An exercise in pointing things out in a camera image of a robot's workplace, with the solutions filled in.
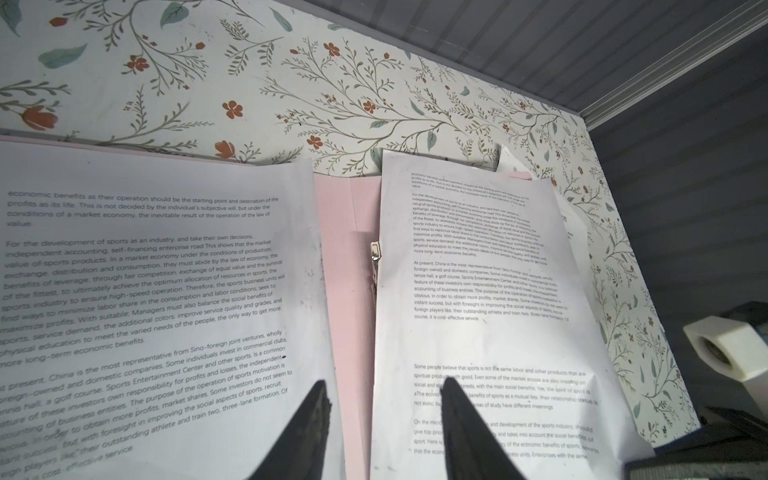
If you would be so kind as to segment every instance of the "floral wallpaper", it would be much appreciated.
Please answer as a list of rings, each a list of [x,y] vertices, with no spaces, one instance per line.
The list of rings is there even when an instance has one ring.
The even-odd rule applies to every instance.
[[[642,436],[699,426],[580,118],[267,0],[0,0],[0,18],[2,134],[339,176],[377,174],[383,148],[492,169],[508,145],[590,219]]]

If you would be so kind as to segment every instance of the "green leaf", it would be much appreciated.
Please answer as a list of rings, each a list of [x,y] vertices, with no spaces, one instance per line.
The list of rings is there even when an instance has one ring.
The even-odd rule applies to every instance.
[[[18,7],[18,0],[0,0],[0,17],[11,29],[13,35],[18,37],[16,25],[22,20],[22,10]]]
[[[379,168],[379,171],[382,171],[382,151],[381,148],[372,148],[370,149],[371,153],[371,160],[373,160],[373,163],[376,164],[376,166]]]
[[[424,112],[419,110],[419,107],[416,107],[416,104],[413,103],[413,100],[411,100],[411,108],[413,108],[413,111],[416,112],[419,115],[423,115]]]
[[[46,51],[38,57],[38,61],[46,68],[59,68],[80,58],[85,50],[85,45],[74,48],[56,48]]]
[[[283,30],[285,31],[293,30],[293,27],[290,26],[290,23],[288,23],[288,21],[281,14],[277,13],[277,10],[271,7],[270,7],[270,10],[272,10],[272,15],[275,15],[275,20],[277,20],[277,23],[279,23],[283,27]]]
[[[160,17],[160,28],[169,23],[178,23],[189,16],[190,11],[179,2],[171,2]]]
[[[427,134],[427,150],[431,150],[432,147],[435,146],[437,143],[437,135],[435,135],[435,132],[431,131]]]

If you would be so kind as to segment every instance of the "gray ceiling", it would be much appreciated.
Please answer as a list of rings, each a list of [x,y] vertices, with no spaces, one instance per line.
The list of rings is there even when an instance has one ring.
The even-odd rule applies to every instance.
[[[580,111],[745,0],[309,0]]]

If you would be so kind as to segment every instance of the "pink folder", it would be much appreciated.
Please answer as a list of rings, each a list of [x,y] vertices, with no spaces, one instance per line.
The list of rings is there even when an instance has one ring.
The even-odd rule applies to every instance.
[[[381,177],[315,174],[323,272],[339,387],[346,477],[369,476],[374,315],[371,242],[379,239]]]

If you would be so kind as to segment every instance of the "white plastic object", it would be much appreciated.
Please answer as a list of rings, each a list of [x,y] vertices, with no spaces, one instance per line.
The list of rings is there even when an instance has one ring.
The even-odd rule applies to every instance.
[[[699,358],[718,373],[746,382],[768,372],[768,345],[749,323],[708,316],[683,331]]]

